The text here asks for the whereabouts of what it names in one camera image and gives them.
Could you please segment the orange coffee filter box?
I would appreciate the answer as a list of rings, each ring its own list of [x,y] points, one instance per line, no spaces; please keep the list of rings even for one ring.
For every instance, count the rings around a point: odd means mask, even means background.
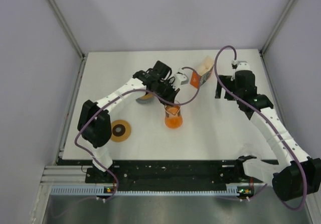
[[[214,66],[214,59],[210,56],[206,56],[199,64],[196,72],[192,73],[190,85],[198,88],[205,84],[205,82],[211,77]]]

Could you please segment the orange liquid glass beaker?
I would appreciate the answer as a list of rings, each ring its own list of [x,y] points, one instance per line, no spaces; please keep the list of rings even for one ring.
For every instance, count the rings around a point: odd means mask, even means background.
[[[174,105],[165,105],[165,125],[170,129],[177,129],[183,124],[181,107],[175,100]]]

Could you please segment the clear glass server jug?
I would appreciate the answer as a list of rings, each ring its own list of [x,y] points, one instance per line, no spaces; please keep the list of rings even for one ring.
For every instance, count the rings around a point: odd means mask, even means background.
[[[148,98],[148,99],[141,99],[141,98],[138,98],[135,100],[138,104],[141,104],[141,105],[147,105],[147,104],[150,104],[154,101],[154,98]]]

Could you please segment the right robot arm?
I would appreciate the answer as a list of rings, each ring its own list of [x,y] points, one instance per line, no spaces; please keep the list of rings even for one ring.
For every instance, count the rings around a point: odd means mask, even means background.
[[[240,156],[235,164],[235,178],[241,182],[250,177],[256,178],[272,186],[282,201],[318,192],[320,158],[313,159],[299,146],[280,121],[270,99],[258,94],[253,72],[239,70],[233,76],[219,75],[217,78],[215,97],[220,98],[224,89],[224,98],[237,102],[278,161],[277,164],[268,164],[253,155]]]

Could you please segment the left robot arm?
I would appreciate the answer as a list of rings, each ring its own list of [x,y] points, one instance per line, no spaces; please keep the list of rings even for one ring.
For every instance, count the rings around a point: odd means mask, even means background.
[[[171,73],[170,67],[157,61],[153,68],[136,72],[127,83],[110,95],[83,103],[77,137],[82,137],[92,145],[88,153],[97,168],[96,176],[101,181],[108,182],[114,175],[110,167],[113,161],[107,147],[112,136],[112,119],[128,104],[148,93],[159,96],[162,104],[174,103],[181,85],[188,82],[188,77],[181,70],[168,77]]]

